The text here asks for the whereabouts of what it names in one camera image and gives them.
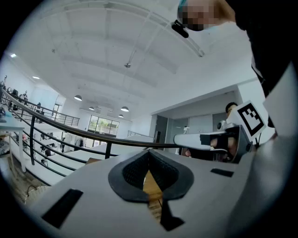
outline black hair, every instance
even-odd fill
[[[225,112],[228,113],[228,109],[230,106],[236,105],[238,106],[238,104],[236,102],[230,102],[226,107],[225,107]]]

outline white device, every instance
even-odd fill
[[[218,127],[221,131],[176,135],[174,143],[191,149],[228,152],[228,138],[233,137],[237,141],[237,153],[231,161],[238,162],[243,154],[251,150],[251,142],[266,128],[266,124],[253,103],[247,101],[235,107]],[[213,139],[217,139],[215,148],[210,146]]]

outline ceiling beam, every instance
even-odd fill
[[[145,77],[143,77],[139,74],[136,74],[134,76],[133,73],[128,72],[128,71],[126,72],[124,67],[121,68],[119,66],[114,66],[114,65],[110,65],[110,64],[106,65],[105,62],[102,62],[102,61],[99,61],[99,60],[88,59],[88,58],[80,59],[80,58],[77,58],[77,57],[74,57],[74,56],[71,56],[71,55],[61,56],[61,59],[63,61],[69,61],[69,62],[75,62],[75,63],[80,63],[80,64],[92,65],[92,66],[95,66],[95,67],[111,70],[111,71],[114,71],[114,72],[117,72],[117,73],[120,73],[120,74],[123,74],[123,75],[127,75],[128,77],[130,77],[132,79],[135,79],[137,81],[140,81],[144,84],[147,84],[151,87],[157,87],[157,81],[145,78]]]
[[[111,23],[111,12],[108,11],[107,9],[105,10],[106,14],[105,14],[105,17],[104,17],[104,40],[107,40],[108,38],[108,29],[109,29],[109,26],[110,26],[110,23]],[[104,47],[104,55],[105,55],[105,62],[106,62],[106,66],[108,66],[108,47],[105,45]]]
[[[142,63],[144,62],[144,60],[145,60],[145,58],[146,58],[146,55],[149,53],[149,50],[150,50],[150,48],[151,48],[151,46],[152,46],[152,43],[153,43],[153,41],[155,40],[155,38],[157,37],[157,35],[158,35],[158,33],[160,32],[160,30],[161,30],[161,28],[160,28],[160,27],[157,27],[157,28],[155,29],[154,33],[152,34],[151,39],[150,39],[150,41],[148,42],[148,44],[147,44],[147,46],[146,46],[146,48],[145,48],[145,50],[144,50],[143,57],[142,57],[142,59],[139,61],[138,65],[137,65],[137,67],[136,67],[136,70],[135,70],[134,75],[138,72],[140,66],[141,66]]]
[[[128,93],[128,94],[134,95],[136,97],[142,98],[142,99],[145,98],[144,94],[139,93],[138,91],[126,89],[126,88],[121,87],[117,84],[113,84],[112,82],[107,82],[104,79],[96,79],[96,78],[93,78],[93,77],[90,77],[90,76],[87,76],[87,75],[83,75],[83,74],[79,74],[79,73],[72,73],[70,76],[73,77],[74,79],[88,81],[88,82],[99,84],[101,86],[107,86],[107,87],[110,87],[110,88],[114,88],[114,89],[119,90],[121,92],[125,92],[125,93]]]
[[[90,89],[90,88],[87,88],[86,86],[79,86],[80,88],[80,91],[83,91],[83,92],[86,92],[88,94],[90,93],[93,93],[94,97],[96,97],[96,95],[100,96],[100,97],[105,97],[107,99],[110,99],[110,101],[113,103],[113,104],[123,104],[123,102],[125,102],[126,104],[129,104],[129,105],[132,105],[132,106],[138,106],[139,103],[138,102],[134,102],[134,101],[129,101],[127,99],[123,99],[123,98],[120,98],[120,97],[117,97],[118,95],[111,95],[111,94],[108,94],[108,93],[103,93],[102,91],[100,90],[97,90],[97,89]]]
[[[115,37],[105,39],[105,35],[100,36],[98,34],[92,34],[87,32],[72,32],[71,35],[69,35],[69,33],[55,34],[53,35],[53,40],[58,42],[66,40],[92,41],[104,45],[105,47],[117,47],[126,50],[131,49],[133,47],[133,44],[129,43],[125,39],[116,39]],[[142,49],[138,45],[136,46],[136,50],[139,53],[143,54],[143,57],[146,56],[147,59],[158,63],[172,74],[176,74],[178,66],[172,63],[169,59],[163,57],[162,54],[154,54],[152,52],[148,52],[148,50]]]
[[[55,14],[65,13],[65,12],[72,12],[78,10],[89,10],[89,9],[107,9],[109,11],[116,11],[116,12],[125,12],[136,17],[140,17],[142,19],[146,19],[148,14],[150,13],[149,10],[138,7],[136,5],[132,5],[125,2],[117,2],[113,1],[113,3],[106,4],[105,2],[96,1],[94,2],[91,0],[83,1],[80,3],[71,3],[60,5],[58,7],[54,7],[51,10],[46,12],[40,13],[39,18],[43,19]],[[169,26],[169,20],[165,19],[164,17],[153,13],[152,17],[148,19],[148,22],[151,22],[157,26],[161,26],[165,31],[170,33],[173,37],[176,37],[178,40],[183,42],[196,56],[203,57],[201,48],[192,40],[192,39],[185,39],[180,36],[178,33],[175,33],[171,27]]]

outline metal baluster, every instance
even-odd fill
[[[111,147],[112,147],[112,143],[108,142],[107,143],[107,149],[106,149],[106,155],[105,155],[105,159],[110,158],[110,154],[111,154]]]
[[[30,157],[31,157],[31,164],[32,165],[34,165],[34,152],[33,152],[34,123],[35,123],[35,116],[32,116],[32,118],[31,118],[31,126],[30,126]]]
[[[23,118],[23,113],[24,113],[24,110],[22,109],[22,115],[20,117]],[[22,118],[20,119],[20,121],[22,121]]]

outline doorway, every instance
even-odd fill
[[[166,117],[157,116],[154,141],[163,144],[166,140],[168,119]]]

